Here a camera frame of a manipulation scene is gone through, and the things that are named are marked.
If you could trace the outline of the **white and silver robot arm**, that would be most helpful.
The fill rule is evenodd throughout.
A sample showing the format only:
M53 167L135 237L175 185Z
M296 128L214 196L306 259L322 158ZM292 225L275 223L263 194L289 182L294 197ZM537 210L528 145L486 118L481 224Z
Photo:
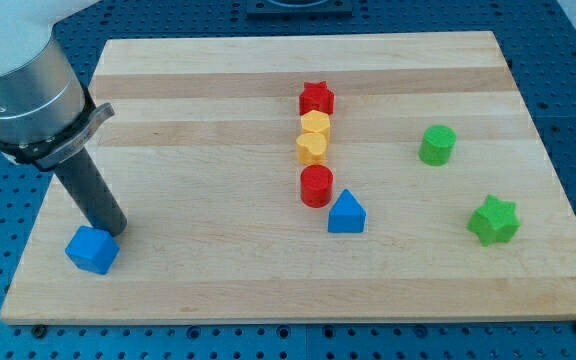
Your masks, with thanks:
M0 0L0 150L50 170L83 151L114 114L97 106L54 33L96 0Z

